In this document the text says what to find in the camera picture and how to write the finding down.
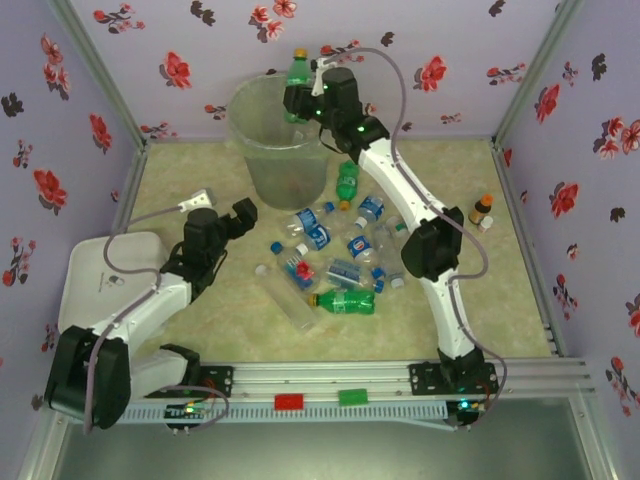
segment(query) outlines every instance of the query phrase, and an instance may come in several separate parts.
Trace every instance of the clear plastic bucket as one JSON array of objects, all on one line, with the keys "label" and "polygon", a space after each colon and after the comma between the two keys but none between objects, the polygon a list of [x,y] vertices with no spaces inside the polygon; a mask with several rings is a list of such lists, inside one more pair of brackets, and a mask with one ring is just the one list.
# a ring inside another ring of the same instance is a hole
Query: clear plastic bucket
[{"label": "clear plastic bucket", "polygon": [[285,122],[285,83],[285,75],[243,83],[229,103],[227,120],[258,196],[271,207],[298,210],[322,194],[329,154],[316,122]]}]

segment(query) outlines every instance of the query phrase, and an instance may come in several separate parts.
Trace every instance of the small brown bottle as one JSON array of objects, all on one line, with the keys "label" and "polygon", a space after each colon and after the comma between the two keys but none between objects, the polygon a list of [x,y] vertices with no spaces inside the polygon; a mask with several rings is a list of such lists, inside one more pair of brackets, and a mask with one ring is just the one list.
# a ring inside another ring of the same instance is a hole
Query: small brown bottle
[{"label": "small brown bottle", "polygon": [[469,214],[469,221],[474,225],[480,224],[482,219],[491,211],[492,204],[493,195],[483,195],[482,198],[476,202],[473,211]]}]

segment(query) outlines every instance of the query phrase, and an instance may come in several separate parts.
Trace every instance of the gray floor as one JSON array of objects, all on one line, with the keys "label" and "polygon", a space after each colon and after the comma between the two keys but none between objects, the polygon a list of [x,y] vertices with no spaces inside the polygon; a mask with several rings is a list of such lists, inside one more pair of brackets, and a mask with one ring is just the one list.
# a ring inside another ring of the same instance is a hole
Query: gray floor
[{"label": "gray floor", "polygon": [[471,432],[397,423],[71,429],[60,480],[571,480],[585,470],[568,406],[503,401]]}]

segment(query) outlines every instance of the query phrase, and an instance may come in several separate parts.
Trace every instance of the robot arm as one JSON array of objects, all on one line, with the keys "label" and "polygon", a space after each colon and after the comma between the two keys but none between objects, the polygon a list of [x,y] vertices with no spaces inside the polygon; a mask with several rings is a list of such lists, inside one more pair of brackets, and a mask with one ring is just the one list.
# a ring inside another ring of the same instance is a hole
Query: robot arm
[{"label": "robot arm", "polygon": [[[78,419],[84,417],[88,360],[96,342],[108,330],[94,372],[94,425],[103,429],[112,426],[130,400],[168,385],[196,384],[200,376],[197,353],[176,345],[163,345],[144,358],[134,358],[135,353],[169,317],[213,284],[227,255],[228,241],[253,228],[257,210],[245,198],[233,205],[236,217],[218,217],[212,208],[197,208],[202,202],[191,203],[192,208],[186,208],[192,211],[184,225],[184,241],[173,248],[160,269],[157,288],[154,285],[151,293],[145,292],[90,328],[71,326],[62,333],[44,396],[51,408]],[[121,321],[111,328],[120,316]]]},{"label": "robot arm", "polygon": [[471,331],[459,285],[451,282],[457,274],[462,234],[429,205],[459,225],[464,215],[459,208],[448,209],[435,198],[399,155],[394,162],[389,132],[377,118],[363,114],[351,70],[323,58],[312,62],[312,67],[316,71],[313,87],[287,87],[286,109],[331,131],[338,149],[368,172],[396,205],[411,233],[402,249],[403,262],[419,278],[435,318],[442,378],[455,391],[474,385],[486,371],[484,355],[458,323],[454,301],[461,324]]}]

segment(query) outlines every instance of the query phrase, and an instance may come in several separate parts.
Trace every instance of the green block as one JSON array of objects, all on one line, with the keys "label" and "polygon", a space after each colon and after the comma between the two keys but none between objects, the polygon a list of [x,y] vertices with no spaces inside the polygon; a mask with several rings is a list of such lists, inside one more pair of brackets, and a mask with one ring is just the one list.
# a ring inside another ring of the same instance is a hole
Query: green block
[{"label": "green block", "polygon": [[338,391],[338,401],[341,407],[353,407],[355,405],[367,405],[369,395],[366,388]]}]

